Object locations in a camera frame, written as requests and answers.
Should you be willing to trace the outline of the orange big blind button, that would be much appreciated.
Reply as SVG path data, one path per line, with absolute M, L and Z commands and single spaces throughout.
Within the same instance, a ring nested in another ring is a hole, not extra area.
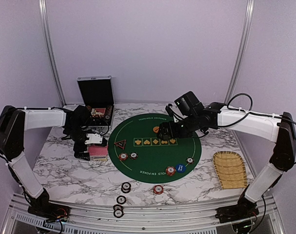
M 158 132 L 159 132 L 159 126 L 154 127 L 154 128 L 153 128 L 153 132 L 154 132 L 154 133 L 158 133 Z

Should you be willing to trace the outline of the red-backed playing card deck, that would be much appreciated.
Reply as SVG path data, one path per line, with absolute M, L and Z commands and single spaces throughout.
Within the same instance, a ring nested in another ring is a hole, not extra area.
M 100 156 L 100 155 L 108 155 L 108 147 L 102 147 L 102 146 L 97 146 L 97 145 L 91 145 L 88 148 L 88 152 L 90 154 L 90 157 L 93 156 Z

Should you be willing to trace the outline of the blue small blind button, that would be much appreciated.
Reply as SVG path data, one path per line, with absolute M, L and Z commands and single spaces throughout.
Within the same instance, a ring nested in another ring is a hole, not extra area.
M 175 166 L 175 170 L 176 170 L 176 172 L 178 172 L 178 173 L 184 173 L 184 172 L 186 171 L 186 166 L 183 165 L 183 164 L 177 164 L 177 165 Z

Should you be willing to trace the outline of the small orange chip pile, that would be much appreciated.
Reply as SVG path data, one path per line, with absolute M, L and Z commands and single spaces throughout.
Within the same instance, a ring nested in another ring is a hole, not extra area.
M 168 176 L 173 176 L 173 175 L 175 174 L 175 172 L 176 172 L 176 169 L 175 169 L 175 167 L 173 167 L 173 166 L 168 166 L 168 167 L 166 168 L 166 174 L 167 174 Z
M 127 153 L 120 153 L 118 158 L 120 161 L 125 161 L 128 159 L 128 154 Z

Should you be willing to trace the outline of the triangular all-in button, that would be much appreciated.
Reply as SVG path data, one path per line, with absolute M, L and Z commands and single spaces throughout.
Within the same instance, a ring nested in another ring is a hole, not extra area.
M 116 147 L 119 147 L 120 149 L 124 150 L 125 149 L 125 146 L 126 146 L 126 142 L 127 141 L 124 139 L 124 140 L 115 142 L 114 145 Z

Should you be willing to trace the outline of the dark chips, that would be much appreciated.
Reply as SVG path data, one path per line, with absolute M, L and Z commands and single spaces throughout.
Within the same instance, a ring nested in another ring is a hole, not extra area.
M 132 153 L 130 153 L 130 158 L 131 159 L 137 159 L 138 158 L 138 154 L 136 152 L 132 152 Z

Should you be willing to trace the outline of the orange red chip stack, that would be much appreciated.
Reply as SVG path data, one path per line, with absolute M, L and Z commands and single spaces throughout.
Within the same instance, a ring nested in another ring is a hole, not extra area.
M 163 186 L 161 186 L 161 185 L 155 185 L 155 186 L 153 187 L 153 192 L 154 192 L 155 194 L 157 194 L 157 195 L 160 195 L 160 194 L 162 194 L 162 193 L 164 192 L 164 188 L 163 188 Z

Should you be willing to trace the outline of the dark brown chip stack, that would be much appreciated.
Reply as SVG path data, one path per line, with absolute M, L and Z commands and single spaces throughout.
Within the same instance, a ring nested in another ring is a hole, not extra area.
M 131 191 L 131 184 L 129 182 L 124 182 L 121 185 L 121 191 L 125 194 Z

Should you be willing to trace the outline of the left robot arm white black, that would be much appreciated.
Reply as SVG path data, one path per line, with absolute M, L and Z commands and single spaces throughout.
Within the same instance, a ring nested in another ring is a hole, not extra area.
M 85 127 L 90 120 L 90 111 L 82 105 L 73 111 L 63 108 L 16 108 L 7 105 L 0 115 L 0 157 L 5 160 L 12 177 L 24 192 L 37 200 L 34 208 L 43 217 L 51 216 L 54 207 L 44 199 L 49 198 L 48 192 L 36 178 L 25 156 L 25 132 L 31 129 L 62 127 L 63 133 L 74 142 L 74 156 L 89 160 L 89 132 Z

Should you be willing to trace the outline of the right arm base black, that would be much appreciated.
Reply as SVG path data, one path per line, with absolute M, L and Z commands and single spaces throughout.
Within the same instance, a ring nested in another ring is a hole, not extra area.
M 237 204 L 217 208 L 215 218 L 217 218 L 220 223 L 226 223 L 250 218 L 258 214 L 259 210 L 257 204 L 246 199 L 244 195 L 241 195 Z

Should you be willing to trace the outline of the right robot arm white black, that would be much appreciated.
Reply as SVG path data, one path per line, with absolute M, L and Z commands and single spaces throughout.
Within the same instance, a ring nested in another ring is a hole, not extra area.
M 256 203 L 284 172 L 296 164 L 296 122 L 288 112 L 282 115 L 264 114 L 220 102 L 204 106 L 192 91 L 177 98 L 175 104 L 182 116 L 178 116 L 170 105 L 166 106 L 173 120 L 160 124 L 157 137 L 161 140 L 191 138 L 197 130 L 206 135 L 208 129 L 225 128 L 276 144 L 269 163 L 244 191 L 239 204 L 234 206 L 233 214 L 237 218 L 246 217 L 252 211 L 252 203 Z

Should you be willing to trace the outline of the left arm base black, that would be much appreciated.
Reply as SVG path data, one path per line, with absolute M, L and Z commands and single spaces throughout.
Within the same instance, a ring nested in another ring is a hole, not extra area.
M 38 198 L 31 197 L 24 192 L 25 200 L 29 203 L 28 213 L 53 220 L 67 220 L 70 207 L 50 202 L 50 196 L 46 189 Z

